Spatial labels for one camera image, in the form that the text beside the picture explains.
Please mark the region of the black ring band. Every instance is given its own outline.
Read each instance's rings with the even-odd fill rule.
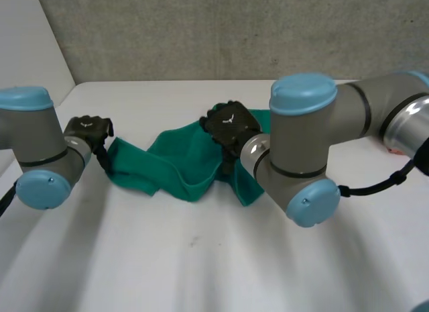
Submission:
[[[65,157],[67,155],[67,153],[68,153],[68,148],[66,148],[63,152],[58,153],[56,156],[53,156],[51,158],[47,158],[47,159],[40,160],[40,161],[33,161],[33,162],[21,162],[21,161],[18,161],[18,163],[19,163],[20,166],[24,166],[26,168],[31,168],[31,167],[34,167],[34,166],[43,166],[44,164],[48,164],[48,163],[51,163],[53,161],[57,161],[57,160]]]
[[[253,178],[255,178],[256,182],[256,172],[257,172],[257,167],[259,166],[259,163],[261,163],[261,161],[265,158],[265,156],[269,154],[269,149],[266,149],[264,152],[262,152],[261,156],[256,160],[255,166],[253,167]]]
[[[277,173],[279,173],[283,176],[288,176],[289,178],[296,178],[296,179],[314,178],[315,176],[320,176],[323,172],[326,171],[326,165],[324,165],[323,168],[321,168],[317,171],[305,172],[305,173],[296,173],[296,172],[289,172],[289,171],[283,170],[283,169],[275,166],[275,164],[273,162],[271,162],[271,167],[273,168],[274,171],[276,171]]]
[[[83,158],[83,155],[80,154],[78,150],[72,148],[71,146],[68,146],[67,148],[69,150],[73,150],[79,156],[79,158],[82,160],[83,166],[85,167],[86,163],[85,163],[85,159]]]
[[[347,83],[346,85],[348,85],[348,86],[350,86],[356,90],[356,92],[361,97],[363,107],[365,108],[365,123],[363,124],[362,132],[359,135],[359,138],[362,138],[363,136],[365,136],[365,134],[368,132],[369,127],[371,126],[371,121],[372,121],[371,108],[369,106],[367,96],[365,95],[365,92],[362,90],[361,87],[357,86],[354,83]]]
[[[379,130],[379,137],[380,140],[383,141],[384,134],[386,133],[387,127],[389,126],[390,122],[393,120],[393,118],[408,104],[411,102],[414,102],[416,99],[419,99],[420,97],[427,96],[429,93],[421,92],[414,95],[411,95],[407,99],[404,99],[401,103],[396,105],[394,109],[391,110],[389,115],[385,118],[384,122],[381,124],[380,130]]]

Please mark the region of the black cable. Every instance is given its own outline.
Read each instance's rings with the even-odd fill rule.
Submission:
[[[7,191],[3,196],[3,198],[0,200],[0,217],[2,216],[2,214],[4,214],[6,209],[12,203],[12,200],[15,197],[15,194],[16,194],[16,181],[13,184],[13,186],[9,189],[9,191]]]
[[[384,191],[394,185],[400,185],[407,179],[407,174],[414,168],[413,160],[407,162],[407,164],[399,171],[395,171],[388,179],[377,183],[376,185],[350,189],[348,186],[338,186],[342,197],[350,196],[368,196],[373,195],[374,193],[379,193]]]

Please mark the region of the silver metal cylinder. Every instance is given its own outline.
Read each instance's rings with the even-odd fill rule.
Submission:
[[[384,144],[413,158],[429,137],[429,95],[405,106],[390,122],[383,137]]]
[[[87,166],[89,160],[91,159],[91,149],[89,145],[82,139],[77,138],[76,136],[65,136],[67,146],[76,150],[84,160],[84,165]]]
[[[252,137],[243,146],[240,154],[241,165],[253,177],[255,165],[260,161],[260,158],[269,151],[269,134],[258,134]]]

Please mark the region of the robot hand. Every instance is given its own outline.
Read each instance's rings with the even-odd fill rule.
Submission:
[[[219,103],[200,118],[200,126],[222,146],[224,174],[231,174],[244,144],[261,133],[261,126],[240,102]]]
[[[85,141],[106,172],[110,171],[111,163],[104,145],[106,138],[113,135],[112,121],[99,116],[73,117],[64,130],[66,139],[75,137]]]

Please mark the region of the light blue joint cap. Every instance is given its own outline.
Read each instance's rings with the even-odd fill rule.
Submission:
[[[334,214],[340,197],[340,190],[332,180],[318,180],[292,198],[286,216],[298,226],[313,227]]]
[[[323,74],[285,76],[271,86],[269,109],[289,116],[312,113],[331,104],[337,91],[334,80]]]
[[[49,170],[27,171],[16,184],[18,198],[28,207],[40,210],[58,207],[71,191],[63,176]]]
[[[0,109],[10,111],[40,111],[54,106],[43,87],[13,87],[0,89]]]
[[[410,70],[410,71],[405,72],[405,73],[418,77],[423,83],[426,84],[427,87],[429,87],[429,77],[427,74],[425,74],[423,72],[418,72],[416,70]]]

